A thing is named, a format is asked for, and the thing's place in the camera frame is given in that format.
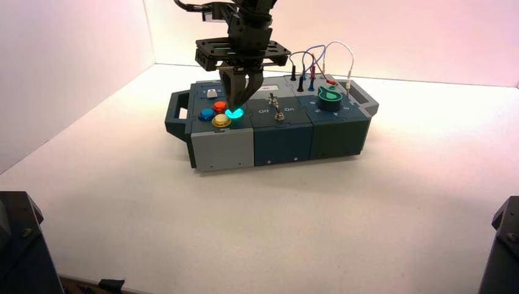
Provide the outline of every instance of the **blue button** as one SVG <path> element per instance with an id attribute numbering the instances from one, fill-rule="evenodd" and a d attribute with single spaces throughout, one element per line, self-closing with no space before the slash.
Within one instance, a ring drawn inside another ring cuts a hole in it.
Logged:
<path id="1" fill-rule="evenodd" d="M 229 117 L 230 119 L 238 119 L 238 118 L 241 118 L 244 114 L 244 111 L 243 109 L 241 108 L 238 108 L 235 112 L 231 112 L 231 110 L 227 109 L 225 111 L 225 115 L 227 115 L 227 117 Z"/>
<path id="2" fill-rule="evenodd" d="M 212 110 L 210 108 L 204 108 L 200 112 L 200 115 L 198 116 L 198 118 L 201 121 L 210 121 L 214 118 L 215 115 L 216 115 L 216 112 L 214 112 L 214 110 Z"/>

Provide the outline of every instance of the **white button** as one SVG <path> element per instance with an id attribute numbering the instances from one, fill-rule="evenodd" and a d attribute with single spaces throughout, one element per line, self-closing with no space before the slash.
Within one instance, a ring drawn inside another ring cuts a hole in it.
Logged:
<path id="1" fill-rule="evenodd" d="M 216 98 L 216 97 L 218 97 L 218 93 L 216 92 L 216 89 L 207 90 L 207 98 Z"/>

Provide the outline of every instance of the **pink wall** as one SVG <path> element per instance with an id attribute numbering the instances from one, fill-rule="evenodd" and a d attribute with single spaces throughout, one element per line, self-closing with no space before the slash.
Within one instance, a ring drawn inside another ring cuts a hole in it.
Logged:
<path id="1" fill-rule="evenodd" d="M 142 0 L 2 0 L 0 15 L 0 173 L 154 62 Z"/>
<path id="2" fill-rule="evenodd" d="M 195 64 L 195 40 L 224 36 L 224 24 L 202 23 L 171 0 L 145 0 L 157 62 Z M 273 38 L 292 51 L 333 39 L 356 54 L 354 75 L 402 80 L 516 86 L 517 0 L 279 0 Z M 328 72 L 349 59 L 330 51 Z"/>

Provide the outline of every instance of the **white cable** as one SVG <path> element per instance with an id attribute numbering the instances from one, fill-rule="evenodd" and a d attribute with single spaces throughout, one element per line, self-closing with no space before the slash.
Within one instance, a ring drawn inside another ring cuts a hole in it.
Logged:
<path id="1" fill-rule="evenodd" d="M 328 45 L 326 45 L 325 49 L 324 49 L 324 56 L 323 56 L 323 71 L 326 73 L 326 51 L 328 50 L 328 47 L 332 44 L 340 44 L 342 45 L 344 48 L 348 49 L 349 51 L 349 54 L 351 55 L 351 66 L 349 67 L 349 72 L 348 72 L 348 81 L 346 82 L 346 90 L 349 90 L 350 88 L 350 85 L 351 85 L 351 71 L 353 70 L 353 64 L 355 62 L 355 59 L 353 57 L 353 51 L 351 51 L 351 48 L 349 46 L 347 46 L 346 44 L 344 44 L 343 42 L 341 41 L 337 41 L 337 40 L 333 40 L 331 41 L 330 43 L 328 43 Z"/>

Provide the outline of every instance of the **carrying handle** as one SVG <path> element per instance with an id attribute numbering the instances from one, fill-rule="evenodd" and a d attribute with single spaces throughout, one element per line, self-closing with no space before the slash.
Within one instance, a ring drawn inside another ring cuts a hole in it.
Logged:
<path id="1" fill-rule="evenodd" d="M 170 106 L 166 113 L 166 130 L 171 135 L 174 135 L 178 139 L 185 141 L 185 124 L 187 119 L 179 118 L 180 109 L 187 109 L 189 106 L 189 90 L 174 92 L 171 94 Z"/>

